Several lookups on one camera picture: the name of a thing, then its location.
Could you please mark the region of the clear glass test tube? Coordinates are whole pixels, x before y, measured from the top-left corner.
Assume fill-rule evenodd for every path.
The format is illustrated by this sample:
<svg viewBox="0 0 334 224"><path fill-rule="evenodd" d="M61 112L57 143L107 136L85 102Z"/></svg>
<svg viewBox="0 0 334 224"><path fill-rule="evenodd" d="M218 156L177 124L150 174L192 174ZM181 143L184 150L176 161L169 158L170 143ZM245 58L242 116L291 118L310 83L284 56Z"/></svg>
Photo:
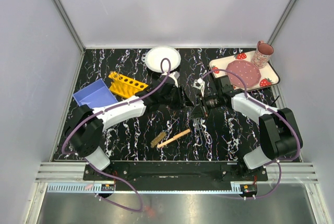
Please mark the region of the clear glass test tube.
<svg viewBox="0 0 334 224"><path fill-rule="evenodd" d="M123 76L117 72L110 72L110 79L114 84L121 84L123 80Z"/></svg>

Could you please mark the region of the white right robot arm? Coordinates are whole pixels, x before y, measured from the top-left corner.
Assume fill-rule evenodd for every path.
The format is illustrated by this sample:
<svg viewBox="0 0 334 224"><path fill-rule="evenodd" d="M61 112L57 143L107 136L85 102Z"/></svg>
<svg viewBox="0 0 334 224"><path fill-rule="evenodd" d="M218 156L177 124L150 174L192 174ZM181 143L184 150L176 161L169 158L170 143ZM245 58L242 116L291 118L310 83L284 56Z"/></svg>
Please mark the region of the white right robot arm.
<svg viewBox="0 0 334 224"><path fill-rule="evenodd" d="M189 117L204 119L209 116L211 109L225 106L255 122L259 127L260 145L243 156L247 169L257 169L292 153L292 159L299 156L303 142L292 110L268 106L244 90L234 89L228 76L216 79L215 86L217 92L207 96L204 80L199 78L194 81L193 88L198 89L199 93Z"/></svg>

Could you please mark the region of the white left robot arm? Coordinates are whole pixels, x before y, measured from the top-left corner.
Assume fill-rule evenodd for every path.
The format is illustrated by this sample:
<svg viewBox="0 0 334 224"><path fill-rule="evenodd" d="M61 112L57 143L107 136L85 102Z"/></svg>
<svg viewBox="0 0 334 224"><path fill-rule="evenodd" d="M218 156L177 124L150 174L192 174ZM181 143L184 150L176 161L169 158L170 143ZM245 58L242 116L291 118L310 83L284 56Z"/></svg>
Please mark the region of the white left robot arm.
<svg viewBox="0 0 334 224"><path fill-rule="evenodd" d="M70 144L74 154L100 171L106 169L111 162L100 147L103 131L123 121L155 112L162 105L173 110L194 106L178 83L177 76L178 72L164 73L144 90L121 102L93 109L87 105L78 107L65 131L62 153L70 154L66 151Z"/></svg>

